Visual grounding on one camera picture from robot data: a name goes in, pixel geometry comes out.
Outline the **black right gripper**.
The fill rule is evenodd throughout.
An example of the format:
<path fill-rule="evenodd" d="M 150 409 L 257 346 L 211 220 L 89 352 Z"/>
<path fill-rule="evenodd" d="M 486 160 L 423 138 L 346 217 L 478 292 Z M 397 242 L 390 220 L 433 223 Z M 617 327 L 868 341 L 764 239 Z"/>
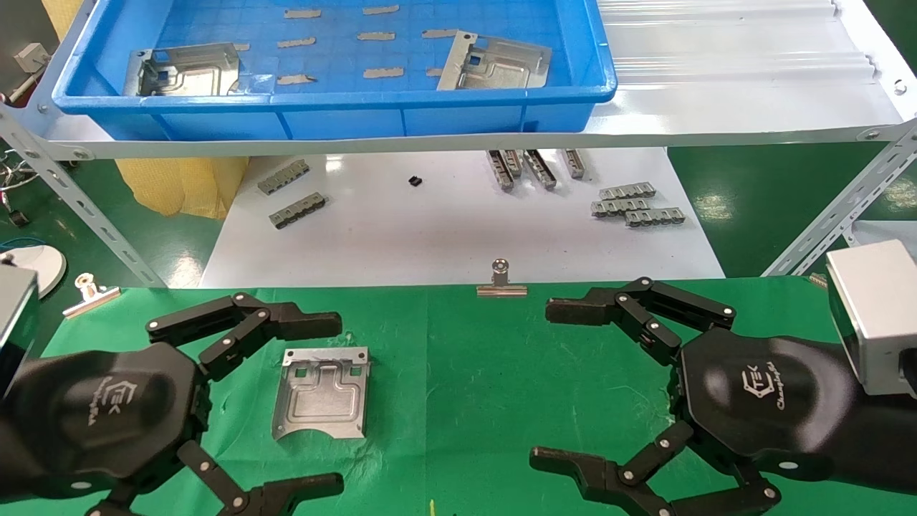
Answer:
<path fill-rule="evenodd" d="M 686 421 L 625 464 L 537 446 L 530 466 L 572 478 L 587 502 L 628 515 L 763 515 L 782 493 L 759 471 L 807 481 L 860 477 L 864 460 L 853 431 L 861 388 L 840 347 L 740 336 L 728 331 L 735 317 L 731 306 L 648 277 L 592 287 L 582 298 L 550 298 L 551 323 L 615 325 L 659 365 L 679 364 Z M 664 319 L 702 334 L 682 347 Z M 720 472 L 729 470 L 736 487 L 672 502 L 658 496 L 649 480 L 689 444 Z"/>

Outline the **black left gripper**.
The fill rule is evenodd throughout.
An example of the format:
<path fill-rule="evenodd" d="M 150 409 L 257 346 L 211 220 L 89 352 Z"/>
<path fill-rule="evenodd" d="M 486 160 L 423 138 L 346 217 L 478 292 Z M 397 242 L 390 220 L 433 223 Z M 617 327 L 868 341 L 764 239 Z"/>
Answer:
<path fill-rule="evenodd" d="M 242 487 L 203 450 L 208 382 L 226 378 L 274 339 L 331 338 L 338 312 L 239 292 L 148 321 L 152 346 L 31 360 L 11 385 L 11 497 L 72 499 L 108 491 L 89 515 L 132 515 L 138 495 L 184 467 L 222 504 L 219 515 L 292 515 L 344 490 L 337 472 Z M 177 349 L 217 336 L 197 363 Z"/>

